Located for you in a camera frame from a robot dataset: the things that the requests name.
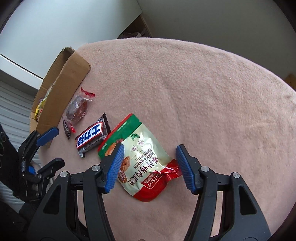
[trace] green leaf logo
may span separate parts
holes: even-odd
[[[140,138],[140,136],[137,133],[134,133],[131,135],[131,139],[134,141],[135,138]]]

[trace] white cabinet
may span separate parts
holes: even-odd
[[[0,34],[0,69],[38,89],[61,49],[116,39],[140,14],[136,0],[24,0]]]

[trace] green and red snack package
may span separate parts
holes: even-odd
[[[129,114],[98,148],[102,159],[117,143],[124,145],[124,159],[118,180],[134,198],[149,202],[166,187],[168,181],[182,175],[148,128],[134,114]]]

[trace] pink fleece blanket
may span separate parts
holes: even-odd
[[[111,128],[134,113],[175,157],[178,144],[217,173],[239,172],[273,233],[296,201],[296,93],[268,70],[209,46],[167,39],[119,39],[82,46],[91,65],[82,82],[96,94],[77,125],[80,133],[106,112]],[[61,130],[39,155],[46,164],[65,160],[64,170],[83,172],[100,162],[96,150],[81,159],[74,136]],[[218,196],[213,234],[217,234]],[[116,240],[184,239],[197,197],[182,177],[143,203],[116,182],[104,195]],[[83,217],[82,194],[79,197]]]

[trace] gray wall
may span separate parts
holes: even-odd
[[[296,33],[272,0],[137,0],[153,37],[245,57],[281,78],[296,74]]]

